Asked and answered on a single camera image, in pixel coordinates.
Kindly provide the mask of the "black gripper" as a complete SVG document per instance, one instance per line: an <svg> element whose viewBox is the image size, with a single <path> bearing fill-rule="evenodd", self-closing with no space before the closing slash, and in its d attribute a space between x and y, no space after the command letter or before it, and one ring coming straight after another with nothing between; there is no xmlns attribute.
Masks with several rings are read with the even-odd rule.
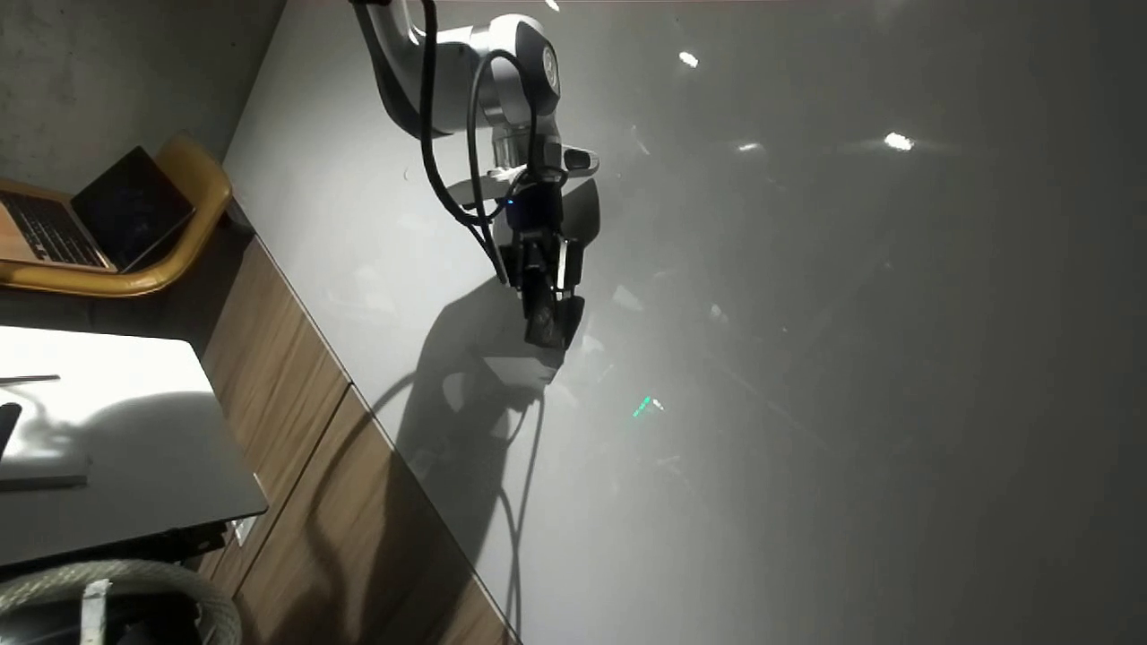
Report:
<svg viewBox="0 0 1147 645"><path fill-rule="evenodd" d="M503 258L511 283L524 296L566 300L581 283L586 247L600 237L600 218L572 212L566 183L592 189L600 158L586 146L555 146L552 160L527 160L505 198L511 245Z"/></svg>

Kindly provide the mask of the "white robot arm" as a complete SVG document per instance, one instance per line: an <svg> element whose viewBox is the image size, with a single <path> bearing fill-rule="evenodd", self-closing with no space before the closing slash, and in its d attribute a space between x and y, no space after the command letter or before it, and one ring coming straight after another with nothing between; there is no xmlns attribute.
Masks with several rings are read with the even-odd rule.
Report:
<svg viewBox="0 0 1147 645"><path fill-rule="evenodd" d="M581 240L562 226L562 185L600 160L560 138L560 55L527 15L443 30L437 0L349 0L388 120L420 142L443 208L524 294L572 300Z"/></svg>

